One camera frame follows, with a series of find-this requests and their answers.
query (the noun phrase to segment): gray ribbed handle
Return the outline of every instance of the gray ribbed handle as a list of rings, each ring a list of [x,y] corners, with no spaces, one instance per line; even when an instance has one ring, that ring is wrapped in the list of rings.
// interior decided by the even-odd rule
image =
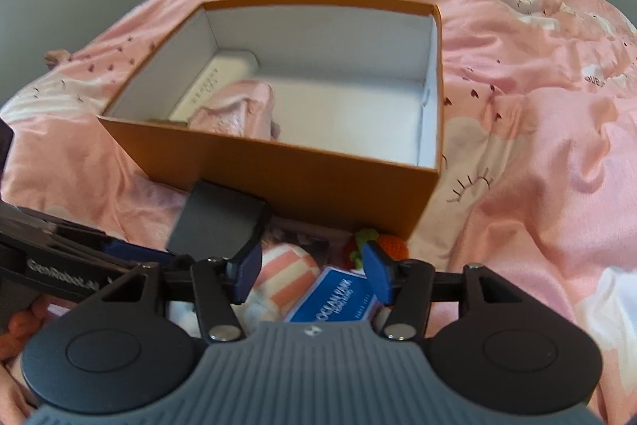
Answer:
[[[418,346],[382,339],[366,322],[264,322],[244,341],[208,347],[183,386],[146,408],[97,417],[43,407],[27,421],[106,423],[600,425],[584,405],[541,417],[474,405],[444,386]]]

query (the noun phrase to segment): pink fabric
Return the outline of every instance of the pink fabric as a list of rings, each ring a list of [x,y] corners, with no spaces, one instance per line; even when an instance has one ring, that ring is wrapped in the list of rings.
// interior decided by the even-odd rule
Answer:
[[[272,138],[274,93],[269,84],[242,80],[215,92],[198,108],[188,128],[253,139]]]
[[[163,246],[184,195],[95,114],[203,1],[142,4],[4,107],[6,200]],[[590,407],[621,425],[637,410],[637,30],[604,0],[423,1],[444,24],[445,171],[412,255],[486,263],[587,329],[605,361]],[[450,319],[438,305],[430,331]],[[17,425],[3,380],[0,420]]]

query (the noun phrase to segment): pink duvet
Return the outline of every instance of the pink duvet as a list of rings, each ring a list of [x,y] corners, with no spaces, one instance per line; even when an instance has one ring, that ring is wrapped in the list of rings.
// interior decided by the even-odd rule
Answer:
[[[6,200],[163,247],[184,195],[147,180],[95,114],[202,1],[149,0],[5,105]],[[485,263],[585,328],[604,354],[590,407],[623,424],[637,411],[637,30],[604,0],[423,1],[443,17],[445,171],[412,255]],[[438,307],[431,332],[452,318]],[[0,387],[0,421],[17,425],[30,408],[1,368]]]

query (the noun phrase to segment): pink bed sheet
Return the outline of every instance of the pink bed sheet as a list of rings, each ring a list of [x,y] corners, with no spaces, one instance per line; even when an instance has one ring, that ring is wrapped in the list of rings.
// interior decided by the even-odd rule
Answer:
[[[163,247],[184,195],[147,180],[95,114],[202,1],[149,0],[5,105],[6,200]],[[604,354],[590,408],[623,424],[637,411],[637,30],[604,0],[423,1],[444,24],[445,170],[411,253],[482,262],[585,328]],[[450,319],[438,305],[430,333]],[[1,369],[0,384],[0,421],[17,425],[30,407]]]

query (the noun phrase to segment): cardboard box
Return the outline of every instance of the cardboard box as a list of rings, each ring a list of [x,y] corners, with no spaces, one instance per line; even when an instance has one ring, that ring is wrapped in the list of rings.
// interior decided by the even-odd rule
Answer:
[[[159,43],[101,121],[149,177],[265,198],[278,216],[407,239],[441,167],[441,19],[406,0],[221,0]],[[216,53],[251,51],[272,85],[278,142],[167,119]]]

